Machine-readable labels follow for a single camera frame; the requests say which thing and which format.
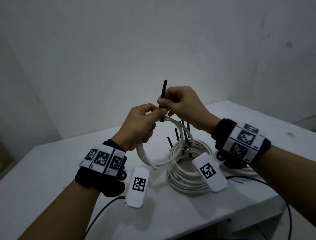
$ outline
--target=person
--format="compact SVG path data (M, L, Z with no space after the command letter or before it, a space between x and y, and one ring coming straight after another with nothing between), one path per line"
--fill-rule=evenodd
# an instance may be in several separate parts
M170 87L165 98L153 104L133 107L120 130L111 140L124 151L132 151L139 142L146 143L155 122L167 114L176 114L195 128L211 134L221 119L210 113L191 87ZM251 164L284 200L316 226L316 162L271 146ZM75 180L25 230L26 239L82 239L100 191L83 187Z

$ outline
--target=wrist-mounted device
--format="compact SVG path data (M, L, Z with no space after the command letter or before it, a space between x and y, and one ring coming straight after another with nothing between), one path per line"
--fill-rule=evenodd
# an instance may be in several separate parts
M97 188L106 197L116 197L125 190L125 184L119 181L126 178L125 162L124 150L109 139L92 147L79 164L75 180L82 186Z
M226 118L217 124L212 138L223 160L230 160L231 168L251 164L271 147L271 142L259 129Z

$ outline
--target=person's left arm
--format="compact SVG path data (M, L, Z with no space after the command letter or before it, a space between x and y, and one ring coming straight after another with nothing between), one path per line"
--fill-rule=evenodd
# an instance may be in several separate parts
M139 142L146 143L149 140L155 122L166 113L166 109L159 109L153 104L133 107L111 140L124 151L134 150ZM83 187L73 180L25 230L19 240L82 240L99 195L98 189Z

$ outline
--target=black and white square marker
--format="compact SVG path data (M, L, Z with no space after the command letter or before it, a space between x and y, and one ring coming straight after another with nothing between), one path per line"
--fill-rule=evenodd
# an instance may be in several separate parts
M135 177L133 189L143 192L145 189L146 179Z
M246 153L248 152L248 148L235 142L229 152L239 158L244 158Z
M99 164L101 166L105 166L110 154L99 151L98 155L96 156L95 160L93 161L96 164Z
M120 165L121 165L122 160L123 160L123 158L114 156L109 168L118 170Z
M207 163L203 167L201 167L200 170L206 179L208 179L211 176L213 176L214 174L216 174L215 170L212 168L212 166L209 163Z
M253 127L253 126L251 126L249 124L245 124L244 125L244 129L247 129L247 130L249 130L249 131L251 131L253 133L258 133L259 132L258 128L255 128L255 127Z
M91 149L88 155L84 159L91 161L93 157L95 156L95 154L97 153L97 151L98 151L97 149Z
M255 140L256 135L247 132L245 130L241 130L240 134L237 137L237 140L241 141L242 143L245 143L249 146L251 146L251 144L253 143L253 141Z

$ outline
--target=tabletop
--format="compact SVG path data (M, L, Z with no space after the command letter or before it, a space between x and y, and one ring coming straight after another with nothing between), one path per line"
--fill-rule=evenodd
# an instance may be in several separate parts
M247 122L264 130L266 137L274 145L316 161L316 134L313 132L230 101L206 107L220 118ZM159 160L169 153L167 136L172 142L176 142L174 128L170 122L157 123L153 137L144 144L151 159ZM118 129L116 127L48 143L30 151L0 181L2 239L17 239L74 179L78 164L90 147L111 138ZM207 142L215 150L215 142L209 134L193 127L190 130L194 138ZM131 236L137 239L174 239L237 213L241 216L255 215L249 220L252 223L284 209L284 202L275 191L254 181L245 184L231 181L229 188L219 194L181 194L166 182L166 166L154 171L141 162L136 150L127 152L126 156L127 170L134 166L150 169L143 207L132 209L125 207L123 200L114 202L100 215L86 239L130 239ZM100 195L92 219L110 200L112 198Z

